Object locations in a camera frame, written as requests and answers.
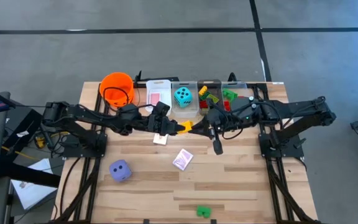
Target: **wooden table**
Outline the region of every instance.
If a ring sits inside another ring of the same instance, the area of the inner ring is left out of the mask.
[[[82,105],[94,108],[98,85],[99,82],[84,83]],[[267,86],[271,100],[288,102],[283,83],[267,83]],[[139,89],[139,94],[135,91],[134,103],[139,95],[139,104],[145,104],[145,88]],[[144,108],[140,111],[148,114]],[[101,160],[92,223],[142,223],[145,218],[151,223],[210,223],[210,219],[196,216],[197,205],[211,207],[211,218],[218,223],[275,223],[266,163],[257,140],[259,127],[244,129],[233,140],[221,139],[224,154],[220,156],[215,155],[211,140],[195,134],[169,136],[166,146],[157,146],[153,144],[153,133],[134,131],[127,137],[111,130],[106,133],[108,148]],[[194,154],[185,171],[172,165],[181,149]],[[133,171],[132,177],[123,183],[113,181],[109,173],[110,164],[119,159],[125,159]],[[65,161],[57,207],[74,160]],[[77,163],[68,178],[63,209],[78,192],[83,162],[81,159]],[[293,158],[284,158],[283,163],[290,193],[307,215],[317,219],[305,168]],[[281,194],[279,197],[286,218]],[[83,201],[82,219],[87,204],[88,194]]]

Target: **pink card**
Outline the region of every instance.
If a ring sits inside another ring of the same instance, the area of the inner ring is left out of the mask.
[[[157,103],[161,100],[160,93],[151,93],[150,94],[150,104],[157,105]]]
[[[192,158],[193,155],[190,152],[182,149],[173,161],[173,165],[183,171],[186,169],[186,166],[190,163]]]

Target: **gray floor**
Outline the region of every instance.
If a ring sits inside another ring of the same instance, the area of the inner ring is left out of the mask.
[[[358,1],[256,0],[262,27],[358,27]],[[0,29],[253,27],[243,0],[0,0]],[[337,114],[305,131],[308,177],[319,219],[358,223],[358,32],[264,34],[273,81],[290,100],[324,95]],[[263,81],[254,33],[0,35],[0,91],[28,105],[76,103],[84,81],[123,71],[181,80]],[[47,157],[28,149],[33,156]],[[46,222],[53,204],[19,223]]]

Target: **purple cube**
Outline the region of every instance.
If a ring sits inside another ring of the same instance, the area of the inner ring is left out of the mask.
[[[124,159],[113,162],[110,165],[110,174],[116,182],[122,182],[132,175],[131,169],[128,167]]]

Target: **clear plastic bin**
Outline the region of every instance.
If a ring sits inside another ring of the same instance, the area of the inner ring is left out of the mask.
[[[247,83],[242,81],[234,81],[234,82],[222,82],[222,99],[223,102],[229,101],[228,98],[226,98],[223,94],[224,90],[230,90],[234,93],[237,93],[237,97],[250,97],[253,96],[254,93],[252,92],[252,89],[247,87]]]
[[[197,82],[198,91],[200,91],[203,86],[206,86],[208,88],[207,91],[219,99],[217,105],[223,108],[223,98],[222,98],[222,89],[221,89],[222,82],[220,80],[200,80]],[[200,108],[200,114],[206,115],[208,113],[208,110],[209,109],[206,108],[203,109]]]
[[[194,118],[197,116],[197,113],[200,109],[198,104],[198,89],[197,82],[171,82],[171,97],[172,97],[172,112],[178,118]],[[179,104],[174,99],[175,91],[177,91],[181,87],[186,87],[191,92],[192,101],[191,103],[181,108]]]
[[[159,93],[160,94],[160,101],[165,103],[166,105],[170,106],[167,115],[171,114],[172,110],[172,99],[171,99],[171,81],[170,80],[149,80],[146,82],[147,88],[147,104],[150,104],[150,95],[152,93]],[[152,112],[153,107],[148,106],[146,107],[148,112]]]

